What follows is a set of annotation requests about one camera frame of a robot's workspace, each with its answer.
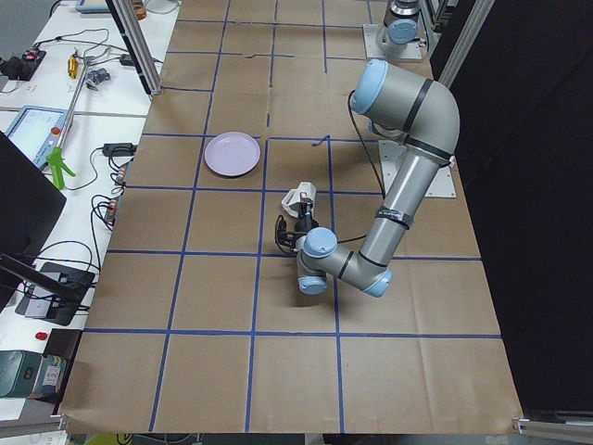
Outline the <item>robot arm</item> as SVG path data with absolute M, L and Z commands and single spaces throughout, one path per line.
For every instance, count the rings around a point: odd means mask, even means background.
M 391 0 L 386 4 L 376 43 L 386 53 L 403 50 L 418 36 L 420 4 L 416 0 Z
M 403 132 L 406 153 L 360 249 L 339 246 L 328 228 L 311 229 L 297 243 L 297 282 L 302 293 L 319 295 L 333 275 L 379 298 L 392 280 L 388 264 L 397 246 L 413 226 L 437 171 L 448 166 L 454 154 L 460 113 L 442 83 L 380 59 L 367 63 L 350 105 L 374 125 Z

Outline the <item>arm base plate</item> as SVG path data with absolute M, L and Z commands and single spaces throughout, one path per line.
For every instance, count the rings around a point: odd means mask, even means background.
M 365 24 L 362 27 L 366 58 L 389 62 L 420 62 L 423 58 L 418 25 L 410 20 L 396 20 L 384 24 Z
M 397 189 L 406 184 L 414 189 L 422 185 L 427 198 L 457 197 L 449 165 L 438 168 L 430 159 L 410 154 L 405 145 L 395 141 L 380 140 L 378 148 L 386 194 L 394 184 Z

